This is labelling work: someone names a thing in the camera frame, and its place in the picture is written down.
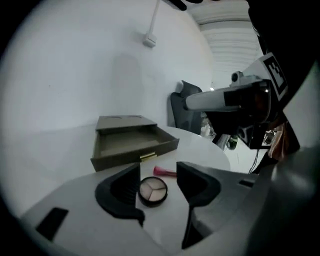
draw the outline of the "round makeup compact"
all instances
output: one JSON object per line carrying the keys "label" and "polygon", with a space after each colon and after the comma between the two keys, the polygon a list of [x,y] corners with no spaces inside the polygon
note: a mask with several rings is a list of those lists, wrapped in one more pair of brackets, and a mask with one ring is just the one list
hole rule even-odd
{"label": "round makeup compact", "polygon": [[138,195],[145,206],[157,206],[167,198],[168,187],[158,177],[146,177],[140,182]]}

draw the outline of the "black cable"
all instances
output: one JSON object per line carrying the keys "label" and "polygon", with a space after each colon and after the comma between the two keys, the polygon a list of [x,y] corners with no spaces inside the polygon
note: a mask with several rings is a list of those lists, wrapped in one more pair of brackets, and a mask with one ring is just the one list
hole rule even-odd
{"label": "black cable", "polygon": [[253,164],[252,164],[252,166],[251,166],[251,168],[250,168],[250,170],[249,170],[249,174],[251,174],[251,172],[252,172],[252,171],[254,170],[254,168],[256,167],[257,160],[258,160],[258,155],[259,155],[259,151],[260,151],[260,149],[258,149],[258,150],[256,151],[256,155],[255,155]]}

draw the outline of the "open box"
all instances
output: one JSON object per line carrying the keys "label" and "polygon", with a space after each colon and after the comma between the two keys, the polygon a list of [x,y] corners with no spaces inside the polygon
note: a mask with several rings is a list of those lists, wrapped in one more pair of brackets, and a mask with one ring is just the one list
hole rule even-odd
{"label": "open box", "polygon": [[100,116],[91,158],[96,172],[177,149],[179,139],[141,115]]}

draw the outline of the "white cable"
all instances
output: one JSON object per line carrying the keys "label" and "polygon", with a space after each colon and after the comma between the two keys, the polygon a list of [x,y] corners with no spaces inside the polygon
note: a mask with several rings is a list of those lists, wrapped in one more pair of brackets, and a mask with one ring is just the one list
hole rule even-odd
{"label": "white cable", "polygon": [[151,21],[150,29],[149,29],[149,32],[148,32],[149,34],[152,34],[152,32],[154,31],[154,26],[155,26],[155,21],[156,21],[156,16],[157,16],[159,4],[160,4],[160,0],[156,0],[155,9],[154,9],[154,12],[153,12],[152,21]]}

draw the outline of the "black chair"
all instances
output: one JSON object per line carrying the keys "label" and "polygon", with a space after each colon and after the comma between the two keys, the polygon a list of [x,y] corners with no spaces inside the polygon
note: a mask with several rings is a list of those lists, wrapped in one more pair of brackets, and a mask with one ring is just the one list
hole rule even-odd
{"label": "black chair", "polygon": [[182,91],[173,92],[170,96],[175,127],[200,135],[203,120],[201,112],[185,110],[183,101],[192,94],[202,93],[202,90],[186,81],[182,83]]}

